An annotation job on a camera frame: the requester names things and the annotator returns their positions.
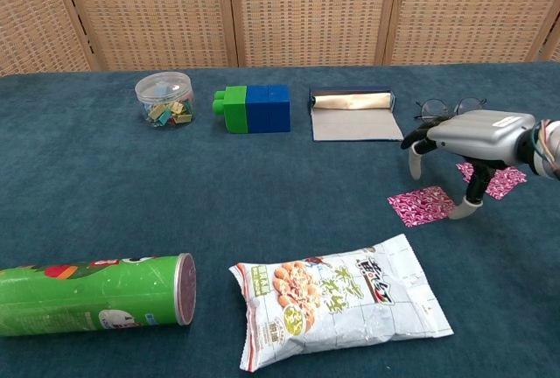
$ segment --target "plastic snack bag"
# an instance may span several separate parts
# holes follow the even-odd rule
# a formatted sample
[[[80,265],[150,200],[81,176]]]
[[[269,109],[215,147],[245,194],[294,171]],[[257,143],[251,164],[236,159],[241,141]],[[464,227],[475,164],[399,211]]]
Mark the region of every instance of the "plastic snack bag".
[[[229,270],[247,302],[242,370],[296,354],[453,334],[404,234],[343,254]]]

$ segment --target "green chip can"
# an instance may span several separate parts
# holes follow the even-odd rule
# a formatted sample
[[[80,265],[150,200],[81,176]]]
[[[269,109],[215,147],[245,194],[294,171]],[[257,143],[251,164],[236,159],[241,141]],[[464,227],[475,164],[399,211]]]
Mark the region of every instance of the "green chip can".
[[[186,326],[195,301],[188,253],[0,269],[0,336]]]

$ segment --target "can lid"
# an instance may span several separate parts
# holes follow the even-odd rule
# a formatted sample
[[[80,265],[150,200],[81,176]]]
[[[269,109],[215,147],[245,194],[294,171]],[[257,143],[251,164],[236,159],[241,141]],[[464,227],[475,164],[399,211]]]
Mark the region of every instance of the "can lid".
[[[175,317],[178,324],[191,324],[196,305],[196,268],[193,256],[179,255],[175,268]]]
[[[181,72],[154,73],[135,86],[136,97],[145,104],[177,101],[193,91],[191,79]]]

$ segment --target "plastic container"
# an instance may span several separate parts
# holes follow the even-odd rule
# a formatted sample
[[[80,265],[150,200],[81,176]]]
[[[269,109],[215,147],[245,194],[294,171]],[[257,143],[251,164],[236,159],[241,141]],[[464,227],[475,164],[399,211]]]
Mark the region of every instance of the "plastic container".
[[[180,72],[154,73],[135,87],[144,119],[154,127],[183,126],[194,121],[191,79]]]

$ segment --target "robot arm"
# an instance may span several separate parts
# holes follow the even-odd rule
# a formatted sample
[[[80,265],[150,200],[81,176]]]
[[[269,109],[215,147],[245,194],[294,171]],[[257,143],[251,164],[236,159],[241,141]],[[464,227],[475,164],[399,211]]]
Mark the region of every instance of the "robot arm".
[[[464,218],[482,206],[484,193],[496,170],[528,164],[536,175],[560,179],[560,122],[541,122],[529,114],[474,110],[453,118],[422,124],[401,143],[409,149],[414,179],[422,175],[422,155],[440,149],[462,156],[473,174],[462,203],[450,214]]]

